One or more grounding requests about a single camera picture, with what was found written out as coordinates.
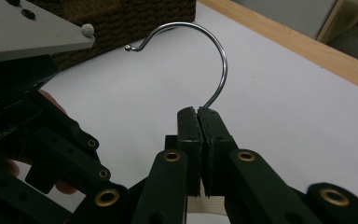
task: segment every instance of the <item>human hand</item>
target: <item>human hand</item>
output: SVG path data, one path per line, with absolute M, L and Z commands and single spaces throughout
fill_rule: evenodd
M 49 101 L 51 101 L 55 106 L 57 106 L 63 113 L 66 114 L 66 111 L 57 103 L 57 101 L 46 91 L 42 91 L 39 90 L 39 92 L 46 97 L 46 99 L 48 99 Z M 10 172 L 12 175 L 14 176 L 18 176 L 20 174 L 20 168 L 19 166 L 16 164 L 16 162 L 14 162 L 13 160 L 7 160 L 6 164 L 5 164 L 5 169 Z M 57 190 L 59 190 L 60 192 L 64 193 L 64 194 L 73 194 L 76 192 L 76 189 L 65 183 L 62 180 L 59 180 L 56 183 L 56 188 Z

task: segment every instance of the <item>hanger hook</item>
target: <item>hanger hook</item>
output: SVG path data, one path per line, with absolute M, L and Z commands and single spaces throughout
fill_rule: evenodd
M 163 25 L 159 26 L 158 28 L 156 28 L 154 31 L 152 31 L 139 47 L 133 47 L 132 45 L 126 45 L 125 50 L 139 52 L 144 49 L 146 44 L 149 42 L 149 40 L 154 35 L 157 35 L 163 31 L 171 29 L 171 28 L 182 27 L 182 26 L 193 28 L 193 29 L 198 30 L 198 31 L 202 32 L 203 34 L 207 35 L 212 40 L 212 42 L 216 45 L 217 49 L 219 50 L 220 56 L 222 58 L 223 73 L 222 73 L 222 77 L 220 78 L 219 86 L 217 87 L 217 90 L 213 94 L 211 99 L 204 105 L 204 107 L 209 107 L 214 102 L 214 100 L 216 100 L 216 98 L 219 96 L 220 92 L 224 88 L 224 86 L 226 84 L 226 80 L 227 80 L 227 69 L 228 69 L 226 53 L 223 50 L 223 47 L 220 44 L 220 42 L 217 40 L 217 38 L 211 32 L 209 32 L 202 26 L 199 26 L 197 24 L 190 23 L 190 22 L 183 22 L 183 21 L 170 22 L 170 23 L 163 24 Z

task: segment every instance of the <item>chrome wire hook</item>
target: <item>chrome wire hook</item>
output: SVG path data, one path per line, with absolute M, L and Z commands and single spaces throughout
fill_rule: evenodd
M 202 32 L 206 36 L 208 36 L 212 40 L 212 42 L 216 45 L 217 49 L 219 50 L 220 56 L 222 58 L 223 73 L 222 73 L 222 77 L 220 78 L 219 86 L 217 87 L 217 90 L 213 94 L 211 99 L 204 105 L 204 107 L 209 107 L 214 102 L 214 100 L 216 100 L 216 98 L 219 96 L 220 92 L 224 88 L 224 86 L 226 84 L 226 80 L 227 80 L 227 69 L 228 69 L 226 53 L 223 50 L 223 47 L 220 44 L 220 42 L 217 40 L 217 38 L 211 32 L 209 32 L 202 26 L 199 26 L 197 24 L 190 23 L 190 22 L 183 22 L 183 21 L 170 22 L 170 23 L 163 24 L 163 25 L 159 26 L 158 28 L 156 28 L 154 31 L 152 31 L 152 33 L 150 33 L 147 36 L 147 38 L 142 42 L 142 44 L 139 47 L 133 47 L 132 45 L 126 45 L 125 50 L 139 52 L 144 49 L 144 47 L 147 45 L 147 43 L 150 41 L 150 39 L 154 35 L 157 35 L 157 34 L 163 32 L 165 30 L 168 30 L 168 29 L 172 29 L 175 27 L 182 27 L 182 26 L 193 28 L 195 30 Z

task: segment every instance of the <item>wicker basket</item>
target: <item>wicker basket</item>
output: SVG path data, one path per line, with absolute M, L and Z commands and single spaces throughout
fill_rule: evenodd
M 31 3 L 82 26 L 91 23 L 95 43 L 91 49 L 54 54 L 61 70 L 112 49 L 145 38 L 161 24 L 193 21 L 196 0 L 29 0 Z

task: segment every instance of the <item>white table surface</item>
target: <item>white table surface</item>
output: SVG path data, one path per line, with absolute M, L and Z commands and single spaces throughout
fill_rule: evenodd
M 358 87 L 200 3 L 196 22 L 226 50 L 227 85 L 211 108 L 238 146 L 261 154 L 295 189 L 329 182 L 358 196 Z M 131 187 L 148 175 L 165 135 L 176 134 L 177 111 L 210 98 L 221 67 L 206 36 L 178 28 L 142 52 L 120 48 L 63 71 L 43 89 L 100 141 L 111 180 Z M 72 211 L 82 199 L 50 197 Z

